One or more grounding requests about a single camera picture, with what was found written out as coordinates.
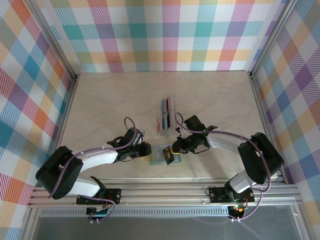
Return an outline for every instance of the checkered wall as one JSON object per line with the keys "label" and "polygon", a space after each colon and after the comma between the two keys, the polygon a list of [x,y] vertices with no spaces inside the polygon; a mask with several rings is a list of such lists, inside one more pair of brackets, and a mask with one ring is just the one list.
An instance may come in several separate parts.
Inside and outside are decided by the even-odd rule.
{"label": "checkered wall", "polygon": [[287,2],[288,2],[288,0],[281,0],[281,3],[279,4],[279,6],[278,6],[278,8],[277,8],[277,10],[276,10],[276,12],[274,14],[274,16],[272,18],[272,21],[271,21],[267,31],[265,32],[262,41],[260,42],[259,48],[258,48],[258,50],[256,51],[256,53],[254,55],[253,61],[251,62],[250,67],[247,70],[248,72],[252,72],[252,70],[253,70],[256,62],[258,61],[258,59],[259,59],[259,57],[261,55],[261,52],[264,49],[264,47],[265,47],[265,45],[266,45],[266,43],[267,43],[267,41],[268,41],[273,29],[274,29],[274,27],[276,26],[277,21],[278,21],[279,17],[281,16],[281,13],[282,13],[284,7],[286,6]]}
{"label": "checkered wall", "polygon": [[37,2],[70,62],[93,73],[244,70],[279,1]]}
{"label": "checkered wall", "polygon": [[300,0],[255,78],[290,183],[320,239],[320,0]]}
{"label": "checkered wall", "polygon": [[0,239],[17,239],[71,80],[23,0],[0,0]]}

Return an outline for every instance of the metal bracket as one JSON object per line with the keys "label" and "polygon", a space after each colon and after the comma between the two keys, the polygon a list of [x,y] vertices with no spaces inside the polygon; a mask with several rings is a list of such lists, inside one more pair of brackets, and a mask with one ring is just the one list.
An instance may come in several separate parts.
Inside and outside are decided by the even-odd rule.
{"label": "metal bracket", "polygon": [[225,193],[224,187],[209,187],[208,188],[210,203],[220,204],[220,203],[254,203],[255,196],[251,188],[246,189],[241,194],[241,197],[238,200],[232,201]]}
{"label": "metal bracket", "polygon": [[[121,189],[120,188],[106,188],[103,190],[103,198],[112,200],[115,204],[120,203]],[[101,205],[106,204],[104,201],[91,200],[82,196],[77,196],[75,204],[77,205]]]}

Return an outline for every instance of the beige floor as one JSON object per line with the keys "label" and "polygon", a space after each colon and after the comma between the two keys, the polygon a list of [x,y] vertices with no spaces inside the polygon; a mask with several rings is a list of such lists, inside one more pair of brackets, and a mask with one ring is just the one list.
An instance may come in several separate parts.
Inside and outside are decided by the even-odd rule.
{"label": "beige floor", "polygon": [[[73,151],[101,147],[123,136],[124,117],[145,130],[153,146],[172,144],[174,136],[158,136],[157,107],[175,94],[184,118],[197,115],[206,125],[250,136],[263,132],[245,71],[84,73],[72,103],[61,145]],[[84,171],[98,178],[233,177],[244,169],[238,155],[212,148],[199,155],[182,155],[182,162],[150,166],[148,158],[105,164]]]}

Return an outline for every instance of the clear plastic container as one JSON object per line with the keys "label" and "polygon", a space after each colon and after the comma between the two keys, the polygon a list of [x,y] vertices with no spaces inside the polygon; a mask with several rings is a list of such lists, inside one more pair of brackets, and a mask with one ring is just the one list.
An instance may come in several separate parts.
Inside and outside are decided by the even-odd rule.
{"label": "clear plastic container", "polygon": [[163,98],[157,107],[157,132],[158,135],[174,135],[177,134],[177,123],[175,121],[176,101],[175,95]]}
{"label": "clear plastic container", "polygon": [[[152,147],[152,155],[149,158],[149,163],[151,166],[167,165],[167,161],[164,156],[163,149],[165,149],[168,145],[161,145],[161,146],[153,146]],[[173,157],[174,157],[174,161],[171,164],[181,163],[180,154],[173,154]]]}

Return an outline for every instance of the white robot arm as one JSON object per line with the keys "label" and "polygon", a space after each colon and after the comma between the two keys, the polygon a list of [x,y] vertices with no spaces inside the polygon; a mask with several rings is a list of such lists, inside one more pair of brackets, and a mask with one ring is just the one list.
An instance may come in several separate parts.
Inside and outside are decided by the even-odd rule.
{"label": "white robot arm", "polygon": [[[219,135],[219,131],[213,131],[217,128],[216,126],[205,127],[196,115],[188,118],[184,123],[186,127],[178,124],[180,126],[179,132],[183,134],[183,131],[189,130],[192,134],[187,137],[184,137],[181,134],[181,136],[177,138],[177,141],[175,141],[171,147],[171,152],[173,154],[187,154],[188,152],[198,154],[203,151],[196,152],[197,147],[203,145],[207,147],[207,150],[209,148],[222,148],[229,150],[240,155],[243,162],[244,170],[230,179],[224,185],[223,190],[218,192],[218,188],[212,189],[212,191],[214,191],[214,197],[210,198],[212,203],[221,203],[222,201],[224,203],[232,203],[236,201],[237,198],[244,195],[245,191],[250,189],[252,186],[256,184],[264,184],[265,181],[270,178],[268,175],[274,175],[284,164],[284,161],[278,151],[268,140],[266,135],[261,132],[257,132],[255,135],[252,135],[251,139],[244,137],[244,139],[246,139],[245,141],[243,141],[243,137],[241,137],[240,140],[242,139],[242,142],[239,144],[236,141],[222,138],[222,136]],[[224,132],[224,134],[238,136],[234,133]],[[257,153],[257,149],[262,154],[267,165],[267,169],[263,163],[262,156]]]}
{"label": "white robot arm", "polygon": [[95,177],[83,178],[79,174],[102,164],[123,161],[127,157],[134,159],[150,155],[151,146],[143,141],[144,131],[136,130],[134,139],[133,137],[134,128],[130,128],[124,136],[108,141],[104,147],[89,149],[75,155],[66,146],[61,146],[38,170],[35,178],[56,200],[71,195],[103,198],[104,187],[99,180]]}

